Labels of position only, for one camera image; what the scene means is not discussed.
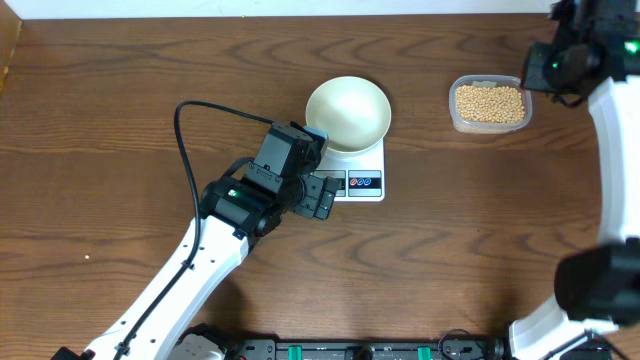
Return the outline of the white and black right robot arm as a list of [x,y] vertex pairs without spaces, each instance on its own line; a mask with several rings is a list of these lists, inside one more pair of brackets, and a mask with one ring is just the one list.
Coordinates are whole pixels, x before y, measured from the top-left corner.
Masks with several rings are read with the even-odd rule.
[[639,322],[639,18],[635,0],[561,0],[549,43],[535,43],[521,87],[573,107],[596,129],[601,220],[596,247],[564,258],[554,293],[509,327],[506,359],[559,359]]

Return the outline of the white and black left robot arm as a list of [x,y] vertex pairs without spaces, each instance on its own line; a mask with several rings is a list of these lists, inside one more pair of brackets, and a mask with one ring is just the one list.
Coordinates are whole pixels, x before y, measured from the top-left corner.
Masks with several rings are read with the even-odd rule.
[[210,183],[181,244],[131,307],[80,353],[82,359],[166,359],[216,287],[273,231],[284,213],[328,218],[338,180],[296,177],[272,193],[224,175]]

